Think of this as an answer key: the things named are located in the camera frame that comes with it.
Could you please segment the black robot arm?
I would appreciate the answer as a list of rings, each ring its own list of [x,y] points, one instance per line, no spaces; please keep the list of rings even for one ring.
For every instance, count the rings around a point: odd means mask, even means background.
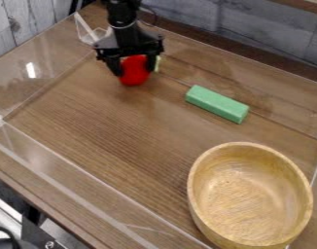
[[[103,38],[93,45],[97,58],[106,62],[113,73],[121,77],[121,60],[133,55],[148,59],[145,69],[157,69],[158,56],[164,53],[164,37],[148,31],[138,24],[138,11],[142,0],[109,0],[109,30]]]

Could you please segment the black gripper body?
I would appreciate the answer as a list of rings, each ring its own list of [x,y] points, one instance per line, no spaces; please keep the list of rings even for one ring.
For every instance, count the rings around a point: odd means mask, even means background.
[[[164,37],[137,22],[126,27],[110,25],[105,36],[94,43],[94,50],[99,60],[137,54],[160,55],[164,52]]]

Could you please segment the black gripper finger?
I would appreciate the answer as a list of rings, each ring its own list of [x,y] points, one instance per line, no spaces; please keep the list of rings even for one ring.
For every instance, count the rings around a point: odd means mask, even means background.
[[[149,72],[154,72],[158,66],[158,54],[157,53],[148,53],[146,54],[148,62],[146,62],[146,69]]]
[[[122,65],[118,57],[107,57],[106,63],[113,73],[121,77],[124,75]]]

